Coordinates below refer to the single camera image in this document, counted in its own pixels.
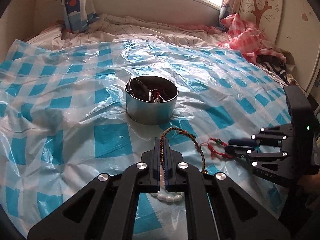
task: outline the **wall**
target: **wall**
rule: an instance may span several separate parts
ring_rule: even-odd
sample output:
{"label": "wall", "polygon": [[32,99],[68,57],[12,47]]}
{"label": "wall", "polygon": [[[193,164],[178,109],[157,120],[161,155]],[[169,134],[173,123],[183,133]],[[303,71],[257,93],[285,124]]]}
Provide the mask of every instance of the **wall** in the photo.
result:
{"label": "wall", "polygon": [[276,45],[292,53],[296,63],[292,74],[307,92],[317,76],[319,44],[320,22],[307,0],[283,0]]}
{"label": "wall", "polygon": [[242,0],[240,17],[255,23],[266,38],[275,43],[283,0]]}
{"label": "wall", "polygon": [[93,0],[93,3],[98,14],[130,15],[145,21],[176,25],[212,26],[217,24],[220,12],[195,0]]}
{"label": "wall", "polygon": [[[93,0],[93,3],[98,14],[132,16],[168,24],[215,25],[220,12],[196,0]],[[35,32],[41,32],[56,20],[63,20],[61,0],[36,0]]]}
{"label": "wall", "polygon": [[23,40],[34,34],[35,0],[11,0],[0,19],[0,62],[15,39]]}

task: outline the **white bead bracelet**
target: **white bead bracelet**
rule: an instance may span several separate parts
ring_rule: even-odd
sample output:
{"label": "white bead bracelet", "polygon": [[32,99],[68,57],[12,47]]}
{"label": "white bead bracelet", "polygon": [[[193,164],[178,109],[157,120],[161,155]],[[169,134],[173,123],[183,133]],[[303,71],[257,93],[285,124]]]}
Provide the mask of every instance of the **white bead bracelet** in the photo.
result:
{"label": "white bead bracelet", "polygon": [[[160,186],[161,188],[164,190],[164,171],[161,167],[160,169]],[[183,192],[181,192],[179,195],[176,195],[174,197],[172,196],[165,196],[164,194],[161,194],[160,191],[158,191],[158,193],[150,193],[152,196],[157,197],[159,200],[161,201],[166,201],[168,203],[172,203],[172,202],[178,202],[182,200],[182,195]]]}

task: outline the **metal screw cap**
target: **metal screw cap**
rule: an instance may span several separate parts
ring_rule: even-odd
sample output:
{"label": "metal screw cap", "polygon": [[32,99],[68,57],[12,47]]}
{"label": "metal screw cap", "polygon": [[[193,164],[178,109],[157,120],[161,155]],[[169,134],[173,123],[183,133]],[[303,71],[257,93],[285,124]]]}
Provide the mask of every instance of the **metal screw cap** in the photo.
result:
{"label": "metal screw cap", "polygon": [[178,167],[179,167],[180,169],[186,169],[186,168],[188,168],[188,163],[179,163],[179,164],[178,164]]}
{"label": "metal screw cap", "polygon": [[109,175],[106,174],[106,173],[102,173],[102,174],[100,174],[100,175],[98,176],[98,180],[100,180],[100,181],[106,181],[106,180],[108,180],[108,179],[109,179]]}
{"label": "metal screw cap", "polygon": [[219,180],[224,180],[226,178],[226,175],[222,172],[219,172],[216,174],[216,178]]}
{"label": "metal screw cap", "polygon": [[143,170],[147,167],[147,164],[146,163],[138,163],[137,164],[137,168],[140,169],[140,170]]}

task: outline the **red string bracelet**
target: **red string bracelet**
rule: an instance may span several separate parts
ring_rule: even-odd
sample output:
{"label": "red string bracelet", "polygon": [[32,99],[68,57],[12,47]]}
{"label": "red string bracelet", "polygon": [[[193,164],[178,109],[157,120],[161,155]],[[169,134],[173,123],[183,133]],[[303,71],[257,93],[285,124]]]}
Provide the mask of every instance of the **red string bracelet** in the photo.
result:
{"label": "red string bracelet", "polygon": [[209,141],[214,141],[217,145],[222,145],[222,146],[227,146],[228,144],[226,144],[225,142],[221,141],[220,139],[216,139],[216,138],[209,138],[206,143],[201,143],[201,144],[199,144],[200,146],[201,146],[201,145],[207,145],[207,146],[208,146],[208,148],[209,148],[209,150],[210,150],[210,152],[211,152],[211,158],[212,158],[212,159],[214,158],[214,155],[215,155],[215,154],[221,155],[221,156],[222,156],[223,158],[225,158],[225,159],[233,158],[233,156],[230,156],[230,155],[228,155],[228,154],[226,154],[226,153],[220,153],[220,152],[216,151],[216,150],[212,147],[212,145],[210,144]]}

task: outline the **pink fabric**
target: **pink fabric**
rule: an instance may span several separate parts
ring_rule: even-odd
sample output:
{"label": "pink fabric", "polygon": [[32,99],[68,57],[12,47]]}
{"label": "pink fabric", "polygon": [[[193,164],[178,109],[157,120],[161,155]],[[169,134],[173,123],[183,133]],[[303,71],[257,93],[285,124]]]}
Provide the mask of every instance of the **pink fabric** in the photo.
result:
{"label": "pink fabric", "polygon": [[282,53],[267,48],[263,44],[262,41],[266,41],[267,39],[252,22],[240,19],[238,14],[232,14],[222,19],[221,23],[224,27],[229,28],[227,32],[229,42],[220,43],[220,46],[239,50],[244,58],[252,63],[257,63],[257,55],[276,56],[283,62],[286,61]]}
{"label": "pink fabric", "polygon": [[176,25],[176,27],[187,30],[187,31],[203,30],[209,34],[222,33],[221,30],[219,30],[213,26],[206,26],[206,25]]}

